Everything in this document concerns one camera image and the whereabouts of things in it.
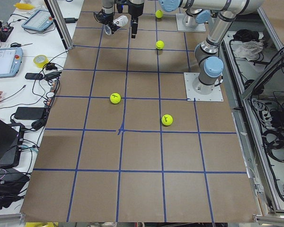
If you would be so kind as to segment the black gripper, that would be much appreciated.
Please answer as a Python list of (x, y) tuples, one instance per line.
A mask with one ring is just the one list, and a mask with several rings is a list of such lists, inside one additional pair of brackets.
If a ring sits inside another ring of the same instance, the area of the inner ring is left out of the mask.
[[(129, 0), (128, 13), (131, 15), (131, 38), (135, 39), (138, 30), (138, 17), (143, 14), (144, 0)], [(115, 23), (109, 24), (109, 33), (114, 34), (118, 30)]]

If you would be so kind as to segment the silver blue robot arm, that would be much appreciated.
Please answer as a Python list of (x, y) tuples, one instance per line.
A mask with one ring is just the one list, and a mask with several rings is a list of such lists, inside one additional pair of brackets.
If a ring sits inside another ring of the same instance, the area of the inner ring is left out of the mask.
[(212, 43), (219, 43), (224, 38), (230, 25), (237, 15), (249, 14), (256, 11), (262, 0), (160, 0), (159, 4), (165, 12), (172, 12), (178, 8), (186, 9), (190, 13), (204, 10), (216, 10), (216, 19), (207, 39)]
[[(213, 28), (207, 38), (195, 49), (195, 57), (200, 67), (198, 77), (192, 87), (201, 95), (210, 94), (218, 77), (222, 74), (224, 64), (218, 58), (219, 46), (235, 17), (240, 13), (242, 4), (238, 0), (161, 0), (161, 8), (165, 12), (172, 12), (177, 8), (186, 11), (182, 24), (187, 27), (197, 27), (210, 20), (210, 11), (219, 12)], [(138, 18), (143, 14), (143, 0), (104, 0), (102, 10), (105, 24), (115, 30), (114, 7), (128, 6), (131, 15), (132, 38), (136, 37)]]

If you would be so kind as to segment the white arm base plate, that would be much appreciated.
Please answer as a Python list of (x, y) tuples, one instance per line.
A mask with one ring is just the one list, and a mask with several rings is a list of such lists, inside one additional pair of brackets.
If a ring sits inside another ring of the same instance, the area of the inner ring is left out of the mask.
[(218, 80), (213, 85), (204, 85), (199, 81), (199, 73), (184, 73), (187, 101), (223, 102), (223, 96)]
[(204, 23), (198, 24), (194, 17), (188, 16), (187, 14), (177, 13), (176, 23), (178, 32), (194, 32), (194, 33), (205, 33), (206, 28)]

